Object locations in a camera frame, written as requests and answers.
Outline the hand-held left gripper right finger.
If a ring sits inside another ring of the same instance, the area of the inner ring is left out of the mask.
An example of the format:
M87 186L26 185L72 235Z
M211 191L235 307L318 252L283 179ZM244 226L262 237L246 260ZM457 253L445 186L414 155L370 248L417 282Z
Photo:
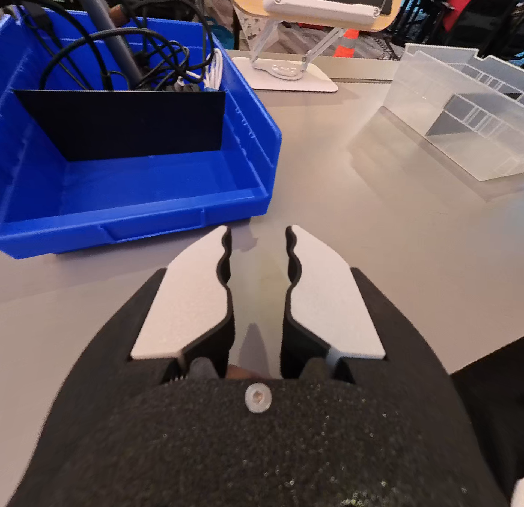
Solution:
M293 224L285 229L290 285L285 294L280 373L297 379L312 359L335 374L343 359L387 354L350 265L328 244Z

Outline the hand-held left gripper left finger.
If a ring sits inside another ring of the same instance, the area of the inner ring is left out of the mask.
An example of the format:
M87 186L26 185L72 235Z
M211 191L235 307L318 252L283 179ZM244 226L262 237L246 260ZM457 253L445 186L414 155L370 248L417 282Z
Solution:
M130 352L133 360L174 359L186 371L207 358L225 375L235 341L231 254L231 229L221 225L168 264Z

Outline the blue plastic bin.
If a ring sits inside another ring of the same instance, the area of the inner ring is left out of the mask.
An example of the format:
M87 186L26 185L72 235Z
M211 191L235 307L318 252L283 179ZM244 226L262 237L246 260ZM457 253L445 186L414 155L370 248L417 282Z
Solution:
M14 90L40 90L49 52L30 27L1 20L1 252L25 259L140 240L265 214L282 134L217 39L226 93L220 150L69 162ZM88 46L70 57L95 91ZM62 68L44 90L83 91Z

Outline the clear plastic bin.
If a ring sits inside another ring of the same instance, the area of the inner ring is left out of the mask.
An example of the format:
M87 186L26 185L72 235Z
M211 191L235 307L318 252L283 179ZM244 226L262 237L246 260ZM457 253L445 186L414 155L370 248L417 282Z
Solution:
M523 68L407 44L384 107L478 181L523 174Z

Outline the grey desk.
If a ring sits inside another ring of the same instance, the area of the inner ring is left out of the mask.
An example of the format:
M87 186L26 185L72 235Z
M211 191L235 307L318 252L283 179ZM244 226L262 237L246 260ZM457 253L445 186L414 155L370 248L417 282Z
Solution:
M522 337L523 175L479 182L382 108L397 63L317 65L336 93L257 92L283 139L268 212L231 224L230 363L280 376L291 224L361 269L449 373ZM95 333L206 232L1 255L1 506Z

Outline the person's black clothing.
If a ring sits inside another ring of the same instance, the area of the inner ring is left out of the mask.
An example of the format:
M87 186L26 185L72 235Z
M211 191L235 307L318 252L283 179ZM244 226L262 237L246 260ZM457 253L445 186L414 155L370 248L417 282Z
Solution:
M483 458L508 501L523 480L523 338L451 374Z

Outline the black bin divider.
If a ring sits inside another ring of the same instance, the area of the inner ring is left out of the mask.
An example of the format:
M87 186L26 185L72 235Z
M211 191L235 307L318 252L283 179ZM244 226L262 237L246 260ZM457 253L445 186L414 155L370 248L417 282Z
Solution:
M69 162L220 150L226 93L14 90Z

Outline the orange traffic cone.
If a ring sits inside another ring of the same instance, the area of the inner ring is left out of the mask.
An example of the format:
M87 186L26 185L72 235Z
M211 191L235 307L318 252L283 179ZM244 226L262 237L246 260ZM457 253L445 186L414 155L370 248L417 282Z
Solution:
M355 55L355 48L358 36L359 30L345 30L343 36L341 36L338 40L338 45L335 48L335 51L332 56L335 58L353 58Z

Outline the teal bag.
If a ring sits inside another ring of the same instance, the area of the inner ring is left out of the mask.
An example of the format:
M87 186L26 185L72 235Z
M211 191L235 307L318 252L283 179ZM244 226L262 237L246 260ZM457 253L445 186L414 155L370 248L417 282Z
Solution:
M214 37L219 41L221 46L227 49L227 43L230 38L229 30L220 25L213 17L206 16L206 23L210 27Z

